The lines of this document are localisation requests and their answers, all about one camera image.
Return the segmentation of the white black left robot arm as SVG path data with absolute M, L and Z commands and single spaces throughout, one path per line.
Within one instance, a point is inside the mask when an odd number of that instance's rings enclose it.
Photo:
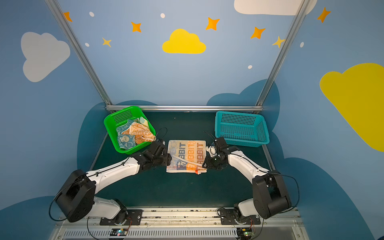
M 73 171 L 53 202 L 70 223 L 96 217 L 106 219 L 109 224 L 122 226 L 130 219 L 123 203 L 98 198 L 96 194 L 109 185 L 153 167 L 167 167 L 171 160 L 165 142 L 155 141 L 144 152 L 135 152 L 116 164 L 89 172 Z

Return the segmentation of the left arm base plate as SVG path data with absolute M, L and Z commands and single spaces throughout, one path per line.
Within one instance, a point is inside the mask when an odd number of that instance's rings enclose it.
M 121 210 L 113 219 L 102 218 L 100 226 L 139 226 L 143 210 Z

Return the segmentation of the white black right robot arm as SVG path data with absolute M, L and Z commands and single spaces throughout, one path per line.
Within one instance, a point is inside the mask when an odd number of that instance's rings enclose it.
M 249 216 L 268 219 L 293 208 L 283 175 L 278 171 L 270 171 L 256 164 L 238 147 L 229 146 L 223 137 L 214 139 L 212 145 L 206 147 L 206 152 L 208 155 L 203 163 L 204 168 L 221 170 L 229 165 L 252 184 L 252 198 L 234 207 L 238 220 Z

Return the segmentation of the orange bunny print towel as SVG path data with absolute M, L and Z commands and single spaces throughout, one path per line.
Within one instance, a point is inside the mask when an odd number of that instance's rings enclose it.
M 156 139 L 147 126 L 137 122 L 133 122 L 127 130 L 122 131 L 122 135 L 134 136 L 137 145 L 144 142 L 154 142 Z

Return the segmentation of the rabbit letter print towel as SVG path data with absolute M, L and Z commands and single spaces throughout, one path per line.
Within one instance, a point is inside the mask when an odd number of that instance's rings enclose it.
M 168 153 L 171 163 L 167 166 L 167 173 L 206 173 L 203 167 L 206 158 L 206 141 L 198 140 L 170 140 Z

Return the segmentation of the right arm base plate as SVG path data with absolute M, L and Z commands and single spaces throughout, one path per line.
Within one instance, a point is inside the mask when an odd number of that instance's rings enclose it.
M 260 225 L 259 216 L 245 217 L 239 210 L 219 208 L 217 210 L 222 225 Z

